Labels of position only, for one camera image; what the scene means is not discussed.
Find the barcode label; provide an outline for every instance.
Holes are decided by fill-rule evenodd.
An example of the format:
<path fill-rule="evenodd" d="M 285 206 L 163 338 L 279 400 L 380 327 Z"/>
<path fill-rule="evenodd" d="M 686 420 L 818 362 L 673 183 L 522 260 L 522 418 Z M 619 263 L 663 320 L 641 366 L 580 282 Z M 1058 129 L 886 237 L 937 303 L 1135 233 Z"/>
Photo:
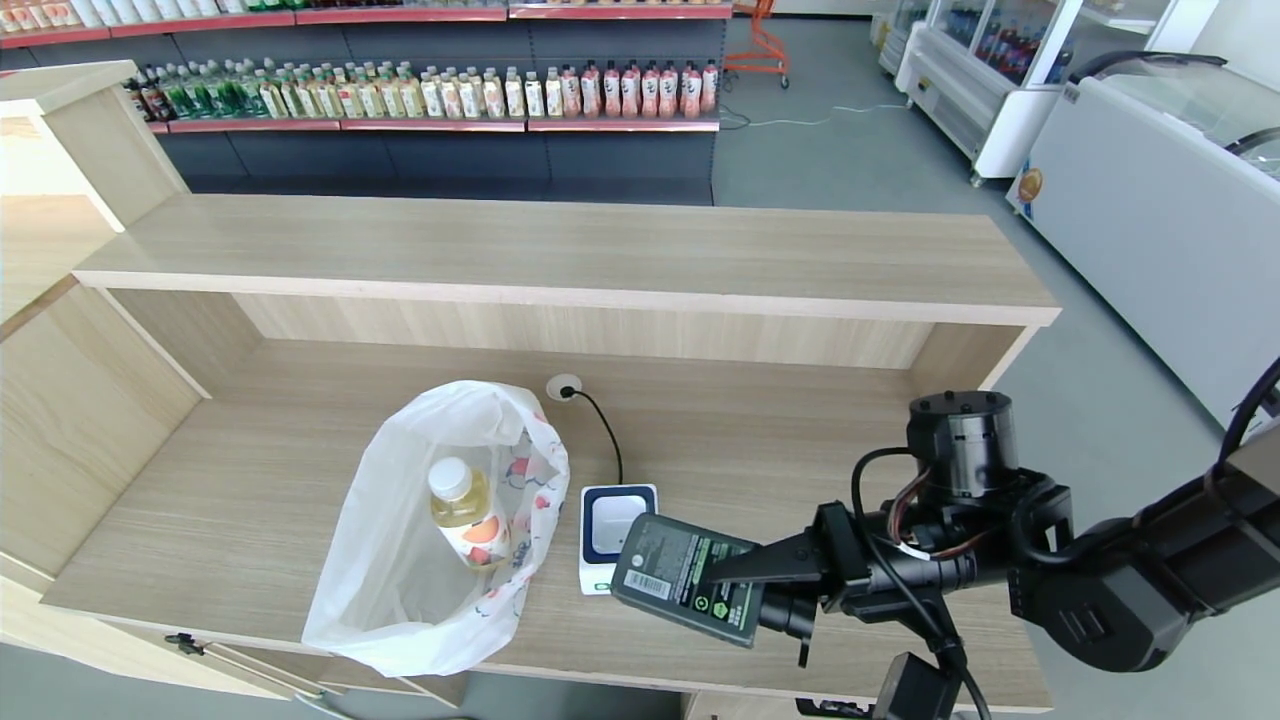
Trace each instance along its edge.
<path fill-rule="evenodd" d="M 671 583 L 635 570 L 627 570 L 627 574 L 622 578 L 622 584 L 657 598 L 667 600 L 671 597 Z"/>

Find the battery pack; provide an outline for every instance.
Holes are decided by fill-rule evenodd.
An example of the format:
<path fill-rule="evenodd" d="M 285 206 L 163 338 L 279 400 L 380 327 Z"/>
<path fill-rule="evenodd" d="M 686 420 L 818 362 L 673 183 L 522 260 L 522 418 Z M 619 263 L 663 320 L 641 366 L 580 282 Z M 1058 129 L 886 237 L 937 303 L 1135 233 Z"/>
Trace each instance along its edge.
<path fill-rule="evenodd" d="M 701 578 L 714 562 L 754 547 L 749 541 L 645 512 L 631 525 L 609 592 L 623 605 L 751 647 L 764 585 Z"/>

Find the gray floor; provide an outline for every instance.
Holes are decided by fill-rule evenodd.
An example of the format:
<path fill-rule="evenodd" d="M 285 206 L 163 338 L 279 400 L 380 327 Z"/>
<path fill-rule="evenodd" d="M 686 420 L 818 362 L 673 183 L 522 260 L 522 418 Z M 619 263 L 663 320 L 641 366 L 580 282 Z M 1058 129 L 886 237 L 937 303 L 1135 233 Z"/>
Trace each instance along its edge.
<path fill-rule="evenodd" d="M 1080 528 L 1129 515 L 1202 471 L 1212 460 L 1220 430 L 1052 249 L 1011 213 L 1000 183 L 972 190 L 965 159 L 918 111 L 829 111 L 832 105 L 902 101 L 874 63 L 867 23 L 776 20 L 773 29 L 791 50 L 791 88 L 783 92 L 773 76 L 744 76 L 726 96 L 727 105 L 755 122 L 832 119 L 818 126 L 722 132 L 717 202 L 993 217 L 1064 307 L 998 386 L 1014 397 L 1021 464 L 1074 488 Z M 735 22 L 730 50 L 741 49 L 744 38 L 745 23 Z M 1267 683 L 1277 660 L 1274 618 L 1280 618 L 1280 593 L 1203 623 L 1172 659 L 1142 675 L 1092 671 L 1033 628 L 1057 706 L 1043 717 L 1271 717 Z M 988 688 L 1000 684 L 997 676 L 978 680 Z M 484 720 L 658 720 L 675 717 L 672 701 L 664 693 L 485 675 L 474 683 L 463 710 Z M 415 698 L 352 693 L 339 703 L 370 720 L 443 716 L 438 706 Z M 0 648 L 0 717 L 5 720 L 179 714 L 192 720 L 323 717 L 298 703 L 161 687 Z"/>

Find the white bottle cap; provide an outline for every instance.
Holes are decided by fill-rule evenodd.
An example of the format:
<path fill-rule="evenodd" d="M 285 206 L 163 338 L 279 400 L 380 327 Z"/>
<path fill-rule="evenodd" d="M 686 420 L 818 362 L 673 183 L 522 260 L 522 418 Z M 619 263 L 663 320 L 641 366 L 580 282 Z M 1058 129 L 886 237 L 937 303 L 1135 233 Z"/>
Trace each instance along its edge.
<path fill-rule="evenodd" d="M 438 460 L 426 473 L 426 484 L 440 500 L 458 500 L 471 492 L 471 468 L 460 457 Z"/>

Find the plastic bag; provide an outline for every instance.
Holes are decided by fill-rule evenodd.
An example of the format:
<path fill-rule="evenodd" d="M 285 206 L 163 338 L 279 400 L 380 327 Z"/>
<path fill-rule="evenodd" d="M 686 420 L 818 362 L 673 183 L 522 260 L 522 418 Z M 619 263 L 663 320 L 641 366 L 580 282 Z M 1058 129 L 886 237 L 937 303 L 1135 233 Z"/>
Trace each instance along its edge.
<path fill-rule="evenodd" d="M 431 520 L 426 471 L 484 470 L 511 521 L 511 561 L 474 573 Z M 302 642 L 387 676 L 452 675 L 516 633 L 568 488 L 568 455 L 534 393 L 460 380 L 424 392 L 369 443 L 343 502 Z"/>

